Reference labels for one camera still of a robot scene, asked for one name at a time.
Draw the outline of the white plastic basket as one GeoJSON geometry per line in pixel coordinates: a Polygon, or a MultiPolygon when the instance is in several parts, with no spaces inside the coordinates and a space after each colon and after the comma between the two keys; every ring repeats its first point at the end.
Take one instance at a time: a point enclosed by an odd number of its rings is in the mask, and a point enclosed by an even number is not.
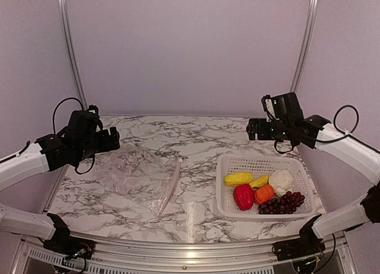
{"type": "Polygon", "coordinates": [[[219,157],[216,208],[224,217],[241,221],[293,221],[316,211],[302,163],[260,155],[219,157]]]}

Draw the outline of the clear zip top bag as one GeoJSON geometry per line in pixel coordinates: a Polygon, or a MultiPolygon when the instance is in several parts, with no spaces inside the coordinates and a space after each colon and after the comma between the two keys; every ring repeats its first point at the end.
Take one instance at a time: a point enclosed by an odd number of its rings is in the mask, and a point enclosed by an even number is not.
{"type": "Polygon", "coordinates": [[[100,158],[94,173],[109,190],[160,216],[176,189],[182,162],[127,145],[100,158]]]}

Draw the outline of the yellow toy fruit front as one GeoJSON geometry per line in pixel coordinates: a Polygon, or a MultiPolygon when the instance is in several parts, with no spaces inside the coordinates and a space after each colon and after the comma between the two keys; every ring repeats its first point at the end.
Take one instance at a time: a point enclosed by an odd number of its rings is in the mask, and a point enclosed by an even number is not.
{"type": "Polygon", "coordinates": [[[253,179],[254,177],[251,173],[238,172],[238,173],[228,174],[224,178],[223,183],[226,186],[238,187],[238,186],[252,182],[253,179]]]}

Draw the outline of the orange toy pumpkin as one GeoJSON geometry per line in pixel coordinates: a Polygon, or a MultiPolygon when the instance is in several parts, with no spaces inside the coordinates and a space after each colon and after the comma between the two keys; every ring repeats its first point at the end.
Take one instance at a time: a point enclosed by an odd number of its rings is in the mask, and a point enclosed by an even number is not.
{"type": "Polygon", "coordinates": [[[272,186],[269,184],[260,187],[254,192],[254,201],[257,205],[262,205],[268,200],[272,199],[275,194],[275,191],[272,186]]]}

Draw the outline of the red toy bell pepper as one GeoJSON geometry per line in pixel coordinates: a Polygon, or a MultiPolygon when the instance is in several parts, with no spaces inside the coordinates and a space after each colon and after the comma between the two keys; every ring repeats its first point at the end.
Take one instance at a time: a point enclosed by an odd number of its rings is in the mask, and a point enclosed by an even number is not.
{"type": "Polygon", "coordinates": [[[249,184],[235,187],[233,198],[241,211],[250,210],[254,204],[254,191],[249,184]]]}

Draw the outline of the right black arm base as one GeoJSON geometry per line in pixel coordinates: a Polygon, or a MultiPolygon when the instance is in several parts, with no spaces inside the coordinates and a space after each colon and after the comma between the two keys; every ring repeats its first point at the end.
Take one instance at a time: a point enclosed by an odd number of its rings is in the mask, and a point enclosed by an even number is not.
{"type": "Polygon", "coordinates": [[[278,241],[273,244],[272,252],[278,261],[297,259],[299,257],[317,254],[325,251],[322,238],[318,238],[312,226],[321,215],[311,218],[300,230],[299,237],[291,240],[278,241]]]}

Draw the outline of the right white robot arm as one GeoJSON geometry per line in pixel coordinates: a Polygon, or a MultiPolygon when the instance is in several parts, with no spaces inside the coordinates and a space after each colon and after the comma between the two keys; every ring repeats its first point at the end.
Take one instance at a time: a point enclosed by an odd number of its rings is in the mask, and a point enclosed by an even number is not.
{"type": "Polygon", "coordinates": [[[311,219],[300,231],[294,250],[308,254],[322,239],[338,231],[352,230],[367,222],[379,222],[379,153],[354,139],[351,133],[337,130],[329,120],[313,115],[302,120],[250,119],[246,127],[249,139],[290,141],[292,146],[304,144],[332,155],[362,174],[372,184],[360,198],[311,219]]]}

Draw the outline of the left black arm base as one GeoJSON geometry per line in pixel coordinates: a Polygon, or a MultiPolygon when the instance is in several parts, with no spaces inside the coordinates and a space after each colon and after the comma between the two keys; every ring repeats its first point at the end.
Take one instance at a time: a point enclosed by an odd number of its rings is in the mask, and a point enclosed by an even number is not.
{"type": "Polygon", "coordinates": [[[72,236],[67,224],[59,215],[48,213],[47,216],[52,220],[55,231],[51,239],[43,239],[44,248],[66,256],[81,256],[90,260],[95,242],[72,236]]]}

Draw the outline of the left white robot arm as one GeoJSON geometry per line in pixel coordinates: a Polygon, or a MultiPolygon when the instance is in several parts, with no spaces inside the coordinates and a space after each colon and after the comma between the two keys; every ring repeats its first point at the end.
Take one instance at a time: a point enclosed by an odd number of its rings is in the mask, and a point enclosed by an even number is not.
{"type": "MultiPolygon", "coordinates": [[[[5,190],[30,177],[53,172],[65,165],[77,169],[86,159],[120,148],[119,132],[115,127],[65,137],[50,134],[28,143],[21,151],[1,159],[1,190],[5,190]]],[[[50,240],[62,253],[75,248],[75,240],[60,223],[60,217],[31,212],[1,205],[1,231],[29,235],[50,240]]]]}

